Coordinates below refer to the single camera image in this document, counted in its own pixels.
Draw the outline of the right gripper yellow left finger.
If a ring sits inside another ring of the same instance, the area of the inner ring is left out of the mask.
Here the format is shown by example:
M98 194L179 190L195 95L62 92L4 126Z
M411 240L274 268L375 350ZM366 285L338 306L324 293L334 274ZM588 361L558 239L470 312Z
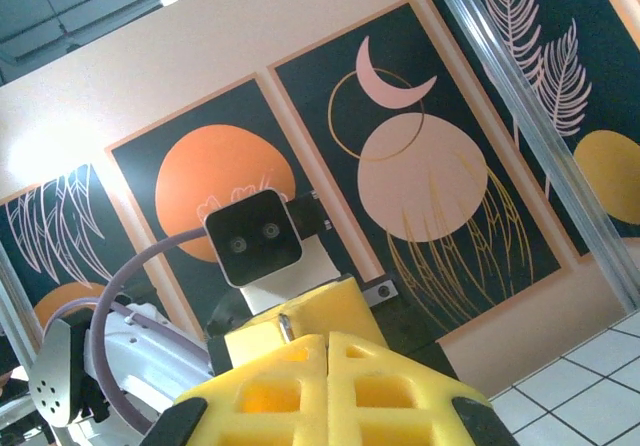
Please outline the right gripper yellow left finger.
M146 445L326 445L325 338L306 335L214 377L166 409Z

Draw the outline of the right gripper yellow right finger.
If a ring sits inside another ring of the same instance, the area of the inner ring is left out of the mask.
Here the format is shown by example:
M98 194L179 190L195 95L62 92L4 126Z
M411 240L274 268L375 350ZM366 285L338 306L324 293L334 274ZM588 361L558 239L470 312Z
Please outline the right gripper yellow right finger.
M333 332L328 346L330 445L515 445L474 388L390 349Z

